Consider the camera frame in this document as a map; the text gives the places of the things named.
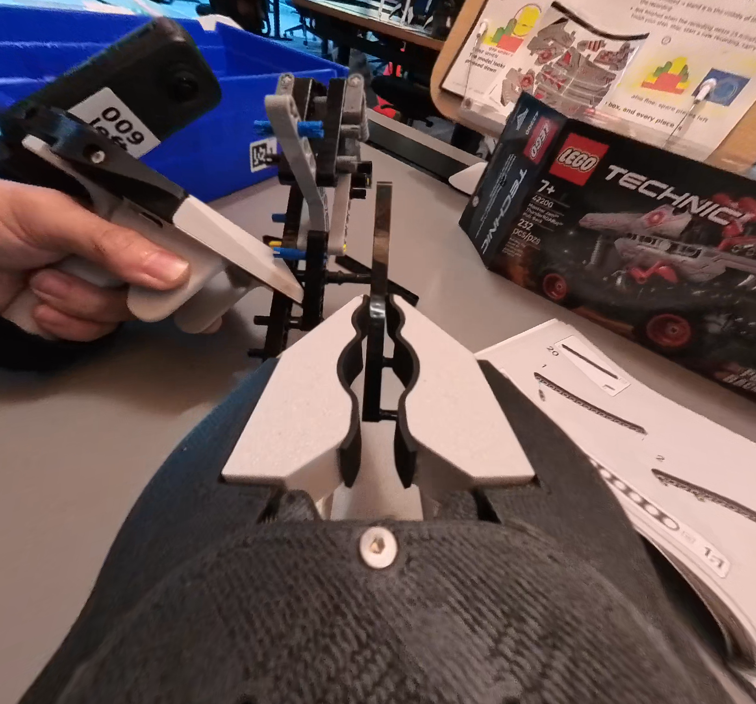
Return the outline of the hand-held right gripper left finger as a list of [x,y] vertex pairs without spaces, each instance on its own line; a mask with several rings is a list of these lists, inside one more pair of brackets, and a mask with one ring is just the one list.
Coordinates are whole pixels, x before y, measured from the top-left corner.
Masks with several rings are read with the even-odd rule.
[[285,350],[222,469],[225,482],[304,491],[321,501],[351,488],[361,466],[361,414],[352,388],[364,370],[368,296]]

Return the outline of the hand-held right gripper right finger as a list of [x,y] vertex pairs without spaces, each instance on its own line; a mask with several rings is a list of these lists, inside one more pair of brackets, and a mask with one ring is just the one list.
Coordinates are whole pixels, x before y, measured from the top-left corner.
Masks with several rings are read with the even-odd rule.
[[398,295],[386,302],[392,371],[402,385],[395,468],[421,514],[445,495],[529,485],[534,468],[473,352]]

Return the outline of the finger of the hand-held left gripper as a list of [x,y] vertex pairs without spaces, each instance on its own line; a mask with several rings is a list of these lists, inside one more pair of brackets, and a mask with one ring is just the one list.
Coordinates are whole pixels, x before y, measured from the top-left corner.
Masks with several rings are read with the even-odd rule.
[[303,302],[304,291],[296,276],[269,246],[194,196],[184,199],[175,211],[174,226],[270,290]]

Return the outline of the long black pinned brick beam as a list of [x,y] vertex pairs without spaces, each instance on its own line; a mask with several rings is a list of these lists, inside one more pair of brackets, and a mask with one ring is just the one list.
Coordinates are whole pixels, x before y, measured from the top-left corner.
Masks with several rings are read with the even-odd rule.
[[386,298],[389,293],[392,194],[391,182],[378,182],[375,196],[371,288],[367,304],[362,403],[362,421],[368,423],[392,421],[396,418],[395,410],[384,410],[381,407],[383,369],[392,364],[392,359],[384,355]]

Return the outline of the grey black toy brick chassis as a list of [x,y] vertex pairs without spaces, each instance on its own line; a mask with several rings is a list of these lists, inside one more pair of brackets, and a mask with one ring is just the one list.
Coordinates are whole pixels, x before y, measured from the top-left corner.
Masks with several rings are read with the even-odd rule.
[[372,274],[347,255],[352,202],[366,199],[373,183],[372,163],[361,157],[369,139],[364,78],[332,78],[325,85],[283,74],[265,98],[265,112],[255,131],[276,140],[265,163],[277,168],[289,195],[285,212],[271,215],[278,233],[263,242],[294,274],[303,299],[275,293],[269,314],[254,319],[265,327],[265,341],[248,356],[262,361],[286,349],[291,331],[311,331],[322,322],[327,285],[367,285]]

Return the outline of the person's left forearm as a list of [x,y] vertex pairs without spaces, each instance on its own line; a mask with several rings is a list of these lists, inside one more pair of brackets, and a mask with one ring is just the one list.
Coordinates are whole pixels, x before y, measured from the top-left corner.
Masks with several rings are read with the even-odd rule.
[[116,331],[89,342],[48,340],[1,318],[1,369],[35,373],[69,369],[107,350],[117,340],[120,330],[118,327]]

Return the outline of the person's left hand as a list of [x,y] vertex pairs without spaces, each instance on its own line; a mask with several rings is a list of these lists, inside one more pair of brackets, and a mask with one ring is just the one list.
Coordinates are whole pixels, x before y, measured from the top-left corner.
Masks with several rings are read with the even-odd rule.
[[46,335],[91,342],[132,319],[124,291],[98,287],[53,265],[86,259],[124,283],[167,292],[190,265],[139,233],[112,224],[54,189],[1,181],[1,312],[29,289]]

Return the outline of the blue parts bin with tag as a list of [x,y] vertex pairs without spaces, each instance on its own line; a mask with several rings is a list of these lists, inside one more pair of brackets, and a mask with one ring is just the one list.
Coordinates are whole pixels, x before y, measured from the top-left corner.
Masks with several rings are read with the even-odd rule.
[[[2,6],[2,107],[137,29],[147,16],[74,7]],[[220,104],[148,152],[143,161],[201,201],[213,201],[276,174],[265,167],[262,139],[253,127],[267,119],[264,98],[283,73],[327,85],[348,69],[270,38],[217,22],[179,19],[212,67],[222,89]]]

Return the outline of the white instruction booklet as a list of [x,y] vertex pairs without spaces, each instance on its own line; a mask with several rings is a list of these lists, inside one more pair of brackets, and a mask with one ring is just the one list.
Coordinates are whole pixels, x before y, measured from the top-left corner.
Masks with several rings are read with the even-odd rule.
[[475,356],[582,449],[714,616],[726,660],[754,687],[754,442],[651,390],[564,322]]

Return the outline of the brown background table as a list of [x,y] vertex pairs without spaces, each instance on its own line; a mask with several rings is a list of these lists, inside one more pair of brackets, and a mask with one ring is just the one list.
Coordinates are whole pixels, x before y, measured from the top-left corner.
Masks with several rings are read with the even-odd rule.
[[421,26],[401,24],[374,9],[334,0],[291,1],[303,17],[314,21],[316,37],[333,45],[333,60],[343,67],[354,50],[430,78],[445,44]]

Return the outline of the white stand base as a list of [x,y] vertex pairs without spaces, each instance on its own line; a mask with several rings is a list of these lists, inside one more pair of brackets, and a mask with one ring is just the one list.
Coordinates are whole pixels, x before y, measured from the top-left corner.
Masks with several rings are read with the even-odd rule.
[[450,175],[448,183],[451,187],[464,195],[471,196],[477,188],[479,181],[482,179],[487,166],[488,161],[479,161],[471,164],[455,174]]

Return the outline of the black toy set box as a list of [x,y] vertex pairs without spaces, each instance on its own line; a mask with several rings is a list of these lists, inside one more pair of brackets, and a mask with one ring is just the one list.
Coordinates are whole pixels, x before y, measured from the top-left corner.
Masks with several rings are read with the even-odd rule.
[[488,270],[754,396],[754,209],[754,180],[524,94],[459,226]]

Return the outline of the instruction poster on board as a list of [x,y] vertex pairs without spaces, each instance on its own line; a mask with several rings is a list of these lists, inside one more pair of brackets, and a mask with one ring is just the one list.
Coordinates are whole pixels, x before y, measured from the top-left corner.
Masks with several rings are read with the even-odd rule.
[[754,169],[754,0],[466,0],[434,104],[498,136],[531,94],[564,115]]

